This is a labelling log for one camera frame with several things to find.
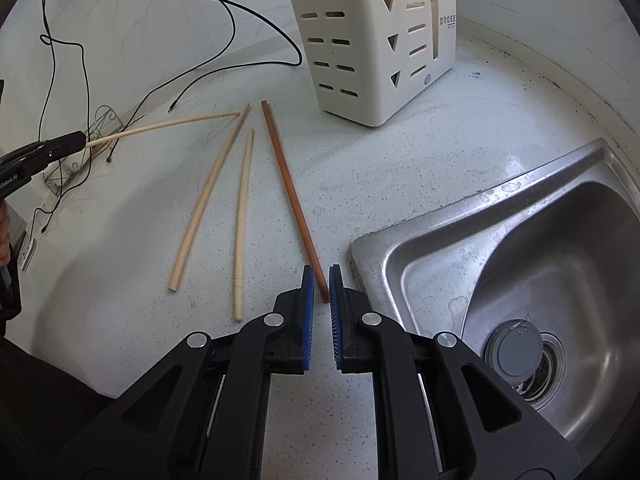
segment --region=silver screw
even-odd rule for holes
[[[284,323],[284,318],[282,314],[278,314],[277,312],[271,312],[264,316],[264,324],[267,326],[280,326]]]
[[[440,346],[444,346],[445,348],[453,348],[458,342],[458,338],[451,332],[443,332],[442,334],[438,334],[437,341]]]
[[[362,322],[365,325],[377,326],[382,323],[382,318],[380,317],[380,314],[377,314],[375,312],[367,312],[362,316]]]
[[[191,348],[202,348],[206,344],[207,336],[202,332],[193,333],[187,338],[187,345]]]

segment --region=stainless steel sink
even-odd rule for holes
[[[483,355],[527,320],[543,357],[517,389],[578,450],[607,445],[640,392],[640,190],[596,140],[479,194],[358,238],[372,306]]]

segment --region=wooden stick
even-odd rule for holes
[[[200,194],[200,197],[196,202],[196,207],[193,209],[191,220],[189,220],[187,231],[184,234],[182,244],[180,245],[180,250],[178,251],[178,256],[175,259],[174,270],[172,270],[171,277],[169,278],[169,290],[175,292],[180,286],[180,280],[182,279],[184,266],[187,263],[187,257],[191,253],[193,239],[195,238],[196,231],[198,230],[198,225],[200,224],[200,220],[202,219],[204,208],[207,205],[207,201],[209,200],[209,196],[211,195],[211,191],[213,190],[213,185],[216,183],[216,179],[220,174],[220,170],[222,170],[222,166],[225,163],[226,156],[228,155],[229,150],[234,143],[234,140],[236,140],[238,132],[240,131],[240,128],[242,128],[244,120],[249,114],[250,109],[251,105],[248,104],[240,117],[238,117],[238,120],[234,125],[234,129],[231,131],[229,138],[226,140],[225,145],[222,147],[222,151],[220,151],[220,154],[218,155],[218,160],[216,160],[216,163],[213,165],[209,178],[207,179],[204,188],[202,188],[202,193]]]
[[[107,142],[111,142],[115,139],[120,139],[121,137],[129,137],[130,135],[141,134],[142,132],[148,132],[149,130],[158,130],[160,128],[166,128],[168,126],[177,126],[178,124],[186,124],[186,123],[195,123],[197,121],[206,121],[207,119],[219,119],[222,117],[238,117],[242,112],[222,112],[220,114],[211,114],[211,115],[203,115],[200,117],[190,117],[187,119],[176,119],[175,121],[167,121],[164,123],[158,124],[150,124],[149,126],[142,126],[141,128],[134,128],[133,130],[126,130],[124,132],[120,132],[119,134],[113,134],[107,137],[103,137],[101,139],[95,139],[86,144],[86,148],[92,148],[94,146],[99,146],[100,144],[105,144]]]
[[[236,222],[236,264],[234,267],[234,319],[242,321],[242,263],[244,257],[244,220],[246,219],[246,193],[249,188],[251,155],[254,150],[254,129],[249,130],[244,146],[240,195],[238,199],[238,221]]]
[[[284,181],[284,186],[287,189],[289,195],[289,201],[291,202],[291,208],[293,209],[293,215],[296,217],[296,223],[300,230],[300,236],[302,237],[302,243],[305,245],[306,254],[309,257],[311,266],[314,268],[314,274],[316,275],[316,281],[318,282],[318,288],[320,289],[320,296],[322,301],[329,303],[329,289],[326,286],[324,280],[324,272],[322,272],[322,265],[318,259],[316,253],[316,247],[311,239],[311,233],[309,227],[306,225],[305,214],[302,212],[302,206],[300,200],[298,200],[298,194],[296,188],[293,185],[293,179],[287,165],[287,160],[284,158],[284,152],[280,145],[280,139],[278,138],[278,131],[276,129],[275,122],[273,121],[273,113],[271,107],[267,101],[262,101],[262,113],[264,114],[264,120],[267,123],[267,129],[271,137],[271,143],[273,144],[273,150],[276,152],[276,158],[278,159],[278,166],[280,167],[280,173]]]

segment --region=black sleeve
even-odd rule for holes
[[[11,248],[11,261],[7,265],[9,276],[11,276],[11,287],[4,284],[0,277],[0,337],[4,337],[6,322],[13,319],[22,310],[20,301],[20,283],[18,282],[18,259]]]

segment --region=dark clothing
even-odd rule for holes
[[[5,323],[21,310],[15,262],[12,254],[13,300],[3,303],[8,294],[0,290],[0,477],[46,479],[62,446],[113,399],[4,338]]]

